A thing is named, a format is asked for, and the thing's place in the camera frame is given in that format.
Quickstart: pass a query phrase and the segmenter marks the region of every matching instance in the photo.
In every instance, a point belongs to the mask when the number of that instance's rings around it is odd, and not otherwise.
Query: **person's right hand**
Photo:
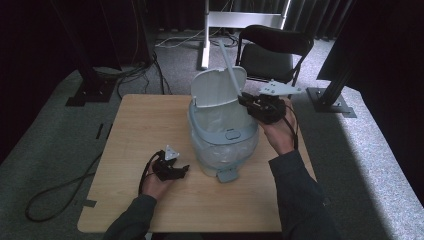
[[[292,108],[292,103],[289,99],[282,99],[281,101],[283,100],[286,106]],[[286,119],[295,128],[295,124],[297,124],[296,118],[294,113],[288,108],[286,109]],[[283,119],[268,125],[260,121],[258,123],[263,128],[268,142],[277,154],[283,155],[294,150],[294,136]]]

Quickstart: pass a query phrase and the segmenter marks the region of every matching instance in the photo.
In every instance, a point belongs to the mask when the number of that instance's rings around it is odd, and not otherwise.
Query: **white stick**
[[[227,64],[228,73],[230,74],[230,78],[233,82],[233,86],[237,92],[237,95],[241,96],[240,86],[238,85],[236,75],[234,75],[233,66],[230,63],[230,59],[228,58],[227,51],[225,51],[225,47],[222,43],[222,40],[219,40],[219,47],[221,48],[222,55],[224,56],[225,63]]]

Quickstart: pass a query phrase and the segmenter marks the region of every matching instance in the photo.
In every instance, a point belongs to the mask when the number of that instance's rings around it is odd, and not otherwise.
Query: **hand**
[[[155,198],[156,201],[159,201],[175,180],[166,180],[162,182],[156,174],[153,173],[153,163],[154,162],[150,164],[148,175],[146,175],[146,179],[144,180],[142,194],[149,195]]]
[[[282,99],[286,103],[286,106],[292,108],[292,103],[289,99]],[[287,108],[286,119],[295,127],[296,118],[294,113]],[[264,129],[264,133],[268,139],[268,142],[279,154],[283,155],[294,150],[294,136],[283,119],[273,124],[264,124],[258,121],[259,125]]]

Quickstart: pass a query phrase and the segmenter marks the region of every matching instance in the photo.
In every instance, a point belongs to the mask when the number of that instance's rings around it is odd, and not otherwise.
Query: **person's left hand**
[[[148,174],[153,173],[152,164],[150,164]],[[172,183],[174,183],[175,180],[166,180],[161,181],[156,174],[151,174],[146,176],[146,179],[144,180],[142,194],[149,195],[153,198],[155,198],[157,201],[162,199],[162,197],[167,192],[168,188],[171,186]]]

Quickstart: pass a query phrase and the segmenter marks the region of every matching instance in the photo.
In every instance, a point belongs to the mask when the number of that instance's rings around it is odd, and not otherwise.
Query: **chair seat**
[[[240,66],[246,70],[248,77],[264,81],[274,79],[287,83],[293,78],[288,74],[293,69],[292,54],[271,52],[252,43],[244,47]]]

